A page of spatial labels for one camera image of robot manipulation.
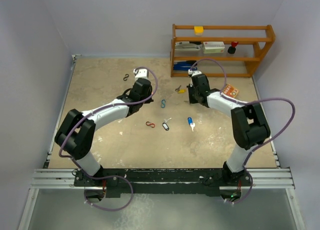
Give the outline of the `grey stapler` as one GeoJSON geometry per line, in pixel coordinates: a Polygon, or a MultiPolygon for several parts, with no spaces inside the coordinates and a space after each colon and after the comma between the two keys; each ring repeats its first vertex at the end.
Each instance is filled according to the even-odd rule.
{"type": "Polygon", "coordinates": [[[174,48],[178,51],[199,51],[202,49],[202,43],[190,41],[176,42],[174,48]]]}

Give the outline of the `key with yellow tag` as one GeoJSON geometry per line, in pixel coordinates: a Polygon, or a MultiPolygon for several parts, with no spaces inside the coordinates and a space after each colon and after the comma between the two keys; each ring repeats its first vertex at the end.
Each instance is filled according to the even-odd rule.
{"type": "Polygon", "coordinates": [[[182,93],[185,93],[187,91],[187,88],[182,88],[182,85],[180,85],[179,87],[177,87],[175,89],[175,91],[178,93],[178,94],[182,94],[182,93]]]}

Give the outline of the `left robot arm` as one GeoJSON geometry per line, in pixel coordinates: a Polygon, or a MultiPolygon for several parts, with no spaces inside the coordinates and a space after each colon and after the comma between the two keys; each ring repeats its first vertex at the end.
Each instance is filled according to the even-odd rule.
{"type": "Polygon", "coordinates": [[[103,167],[91,153],[94,134],[107,124],[127,118],[139,111],[144,103],[153,101],[151,82],[138,78],[132,88],[124,91],[109,104],[91,111],[68,111],[54,141],[86,172],[85,180],[92,186],[101,184],[103,167]]]}

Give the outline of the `red and black stamp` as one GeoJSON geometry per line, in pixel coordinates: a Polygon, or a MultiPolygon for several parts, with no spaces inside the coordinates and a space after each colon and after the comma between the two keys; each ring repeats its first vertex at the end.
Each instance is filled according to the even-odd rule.
{"type": "Polygon", "coordinates": [[[231,45],[229,46],[227,52],[233,55],[236,52],[236,47],[238,44],[239,44],[238,42],[231,42],[231,45]]]}

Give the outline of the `orange spiral notebook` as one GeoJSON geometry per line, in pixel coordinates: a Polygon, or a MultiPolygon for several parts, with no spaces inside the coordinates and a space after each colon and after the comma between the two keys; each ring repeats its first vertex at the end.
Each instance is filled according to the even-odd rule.
{"type": "Polygon", "coordinates": [[[226,84],[222,92],[232,98],[236,98],[239,94],[239,90],[230,84],[226,84]]]}

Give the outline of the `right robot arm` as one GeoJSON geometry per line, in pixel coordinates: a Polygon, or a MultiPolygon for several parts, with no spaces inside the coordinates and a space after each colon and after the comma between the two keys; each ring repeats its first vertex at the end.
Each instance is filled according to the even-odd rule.
{"type": "Polygon", "coordinates": [[[263,145],[271,131],[260,103],[237,101],[210,88],[208,78],[200,71],[189,72],[188,97],[191,104],[218,110],[231,119],[235,147],[223,164],[223,182],[235,185],[244,175],[245,165],[253,150],[263,145]]]}

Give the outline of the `wooden shelf rack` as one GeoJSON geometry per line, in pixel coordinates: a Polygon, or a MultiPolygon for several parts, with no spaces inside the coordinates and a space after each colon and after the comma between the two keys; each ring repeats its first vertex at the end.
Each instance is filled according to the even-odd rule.
{"type": "Polygon", "coordinates": [[[194,34],[193,25],[173,25],[170,50],[170,75],[185,77],[187,71],[174,71],[174,62],[193,60],[200,71],[209,77],[252,77],[261,64],[276,35],[271,25],[266,26],[203,26],[202,36],[194,34]],[[201,42],[199,51],[175,50],[175,43],[182,41],[201,42]],[[223,53],[204,54],[203,42],[224,42],[223,53]],[[231,42],[238,42],[236,52],[231,55],[231,42]]]}

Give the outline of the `aluminium rail frame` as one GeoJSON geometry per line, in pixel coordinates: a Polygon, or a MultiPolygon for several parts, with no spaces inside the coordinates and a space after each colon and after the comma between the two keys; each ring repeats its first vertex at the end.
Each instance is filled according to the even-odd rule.
{"type": "MultiPolygon", "coordinates": [[[[189,105],[187,77],[171,77],[165,58],[77,58],[65,108],[95,108],[128,86],[122,81],[133,68],[147,66],[158,78],[155,103],[133,117],[100,130],[93,155],[106,167],[216,167],[222,166],[233,146],[231,125],[221,113],[189,105]],[[161,100],[165,99],[165,108],[161,100]],[[194,132],[188,117],[195,123],[194,132]],[[164,119],[169,131],[162,127],[164,119]],[[149,121],[155,128],[146,126],[149,121]]],[[[29,202],[21,229],[304,229],[292,185],[285,185],[277,168],[275,148],[265,146],[249,163],[256,186],[245,188],[246,199],[231,205],[219,197],[200,194],[128,194],[104,199],[103,210],[85,203],[84,190],[74,186],[72,164],[52,148],[47,169],[32,177],[29,202]]]]}

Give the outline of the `red carabiner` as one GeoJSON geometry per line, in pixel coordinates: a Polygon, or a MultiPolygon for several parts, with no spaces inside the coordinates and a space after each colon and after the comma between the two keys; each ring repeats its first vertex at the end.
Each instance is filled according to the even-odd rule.
{"type": "Polygon", "coordinates": [[[149,126],[151,128],[155,128],[155,126],[156,126],[154,123],[151,123],[149,121],[147,121],[145,124],[146,124],[146,126],[149,126]]]}

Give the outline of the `blue stapler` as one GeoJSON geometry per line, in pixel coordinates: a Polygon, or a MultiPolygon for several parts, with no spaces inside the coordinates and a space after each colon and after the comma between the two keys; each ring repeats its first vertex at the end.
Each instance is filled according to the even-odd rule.
{"type": "Polygon", "coordinates": [[[188,71],[196,61],[188,60],[188,61],[179,61],[174,62],[173,70],[174,71],[188,71]]]}

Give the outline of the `key with blue tag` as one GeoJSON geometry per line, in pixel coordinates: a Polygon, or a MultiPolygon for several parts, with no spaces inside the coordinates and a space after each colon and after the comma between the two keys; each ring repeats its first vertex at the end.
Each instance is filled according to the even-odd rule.
{"type": "Polygon", "coordinates": [[[195,128],[195,123],[193,122],[193,119],[191,117],[187,118],[188,124],[192,130],[192,132],[194,132],[194,128],[195,128]]]}

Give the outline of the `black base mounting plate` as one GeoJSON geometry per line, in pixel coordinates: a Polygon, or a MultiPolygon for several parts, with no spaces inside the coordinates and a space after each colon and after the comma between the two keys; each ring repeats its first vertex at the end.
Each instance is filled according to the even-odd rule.
{"type": "Polygon", "coordinates": [[[75,186],[90,191],[99,189],[106,198],[130,193],[230,196],[232,190],[252,184],[244,170],[230,173],[224,168],[104,168],[94,177],[81,170],[72,174],[75,186]]]}

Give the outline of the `white and red box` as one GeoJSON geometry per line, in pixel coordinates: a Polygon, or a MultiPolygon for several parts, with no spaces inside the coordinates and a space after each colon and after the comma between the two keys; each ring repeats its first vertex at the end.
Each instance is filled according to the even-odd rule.
{"type": "Polygon", "coordinates": [[[204,54],[218,54],[225,51],[224,42],[203,42],[202,49],[204,54]]]}

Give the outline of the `yellow lidded jar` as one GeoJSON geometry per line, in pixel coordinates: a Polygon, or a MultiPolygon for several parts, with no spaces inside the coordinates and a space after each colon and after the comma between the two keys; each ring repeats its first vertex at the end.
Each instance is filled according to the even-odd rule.
{"type": "Polygon", "coordinates": [[[203,26],[194,26],[193,31],[196,36],[202,36],[204,33],[204,28],[203,26]]]}

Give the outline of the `blue carabiner centre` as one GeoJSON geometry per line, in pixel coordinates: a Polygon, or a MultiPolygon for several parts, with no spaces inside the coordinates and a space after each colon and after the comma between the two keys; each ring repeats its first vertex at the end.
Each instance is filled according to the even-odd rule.
{"type": "Polygon", "coordinates": [[[161,100],[161,105],[160,105],[161,108],[165,108],[166,107],[166,100],[165,99],[162,99],[161,100]]]}

